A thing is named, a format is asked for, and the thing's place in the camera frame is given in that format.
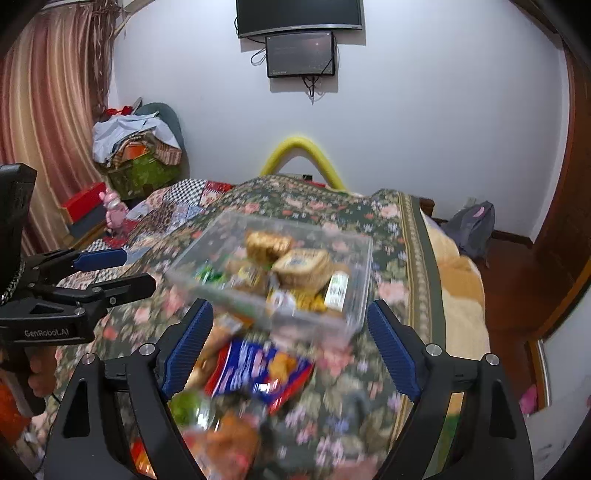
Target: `bed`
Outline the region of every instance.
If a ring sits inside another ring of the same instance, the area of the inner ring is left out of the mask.
[[[438,343],[452,355],[480,359],[489,351],[478,270],[423,215],[416,197],[388,189],[360,196],[275,175],[227,190],[224,184],[187,180],[155,192],[139,214],[138,209],[132,211],[136,220],[138,215],[142,218],[124,247],[129,255],[126,265],[75,274],[63,282],[62,286],[85,288],[124,274],[148,272],[156,279],[157,290],[150,299],[112,309],[96,326],[91,344],[58,350],[58,397],[84,353],[93,351],[103,359],[127,355],[179,321],[186,305],[164,272],[225,209],[372,236],[369,300],[384,299],[425,343]],[[101,248],[106,248],[102,241],[89,247]],[[266,334],[248,335],[261,339]],[[400,433],[410,401],[396,392],[366,327],[344,352],[298,348],[314,355],[316,370],[290,409],[268,421],[272,438],[263,442],[256,467],[266,472],[265,478],[372,477]],[[448,415],[451,432],[460,405],[461,395],[455,395]],[[46,414],[35,419],[41,441],[57,406],[50,399]],[[442,435],[433,468],[444,457],[451,434],[448,437]]]

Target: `wooden floor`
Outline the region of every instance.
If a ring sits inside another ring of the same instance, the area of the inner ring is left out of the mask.
[[[479,264],[491,351],[520,398],[534,383],[525,341],[558,305],[568,283],[547,271],[525,245],[491,240],[489,268]]]

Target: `floral bedspread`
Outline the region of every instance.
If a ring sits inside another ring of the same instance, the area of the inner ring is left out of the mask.
[[[384,299],[423,341],[445,345],[439,274],[418,199],[394,190],[353,196],[288,177],[266,176],[226,193],[127,270],[126,274],[150,273],[157,282],[156,292],[150,299],[112,309],[97,325],[91,344],[59,350],[58,395],[85,352],[96,352],[102,359],[127,355],[142,343],[157,340],[168,325],[179,321],[186,305],[177,289],[165,281],[164,272],[225,209],[371,235],[374,257],[368,300]],[[254,338],[266,335],[256,330],[249,333]],[[397,393],[367,327],[346,352],[298,348],[316,358],[316,369],[290,408],[265,424],[255,465],[260,476],[255,477],[373,477],[411,404]],[[225,402],[221,399],[219,407],[226,408]],[[56,407],[49,403],[42,431],[48,430]]]

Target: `plastic container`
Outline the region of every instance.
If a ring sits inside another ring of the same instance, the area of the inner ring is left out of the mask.
[[[350,270],[350,278],[343,317],[285,306],[271,307],[261,296],[201,284],[195,279],[197,269],[206,261],[216,270],[223,271],[230,258],[244,258],[247,231],[292,236],[298,247],[325,248],[334,263],[345,264]],[[361,329],[365,320],[372,248],[372,238],[357,233],[327,231],[307,223],[226,210],[175,260],[166,276],[180,288],[187,302],[204,298],[231,313],[252,319],[257,327],[269,330],[274,337],[342,348]]]

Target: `beige blanket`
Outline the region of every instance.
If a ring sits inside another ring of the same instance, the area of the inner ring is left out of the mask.
[[[480,272],[439,228],[425,221],[441,279],[446,318],[446,351],[450,355],[480,360],[490,352],[485,325],[484,286]],[[449,413],[459,413],[462,394],[452,395]]]

